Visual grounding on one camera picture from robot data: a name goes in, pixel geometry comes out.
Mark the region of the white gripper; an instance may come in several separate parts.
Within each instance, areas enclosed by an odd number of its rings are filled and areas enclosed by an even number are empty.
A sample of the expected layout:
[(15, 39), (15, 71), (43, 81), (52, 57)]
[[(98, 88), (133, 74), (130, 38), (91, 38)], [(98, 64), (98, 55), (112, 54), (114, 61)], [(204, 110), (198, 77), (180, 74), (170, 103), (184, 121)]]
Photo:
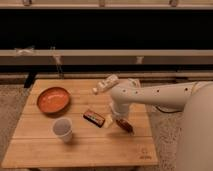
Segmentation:
[(115, 118), (115, 119), (127, 118), (128, 114), (129, 114), (130, 105), (111, 102), (110, 108), (112, 111), (112, 116), (108, 115), (106, 117), (106, 120), (104, 123), (105, 128), (109, 128), (113, 124), (113, 122), (114, 122), (113, 118)]

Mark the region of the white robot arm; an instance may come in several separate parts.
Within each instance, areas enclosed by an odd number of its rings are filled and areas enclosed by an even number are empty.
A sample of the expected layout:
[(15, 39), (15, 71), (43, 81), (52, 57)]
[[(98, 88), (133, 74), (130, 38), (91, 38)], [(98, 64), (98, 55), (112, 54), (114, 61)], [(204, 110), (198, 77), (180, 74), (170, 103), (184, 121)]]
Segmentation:
[(127, 80), (110, 96), (113, 119), (128, 116), (132, 103), (181, 110), (174, 171), (213, 171), (213, 81), (136, 87)]

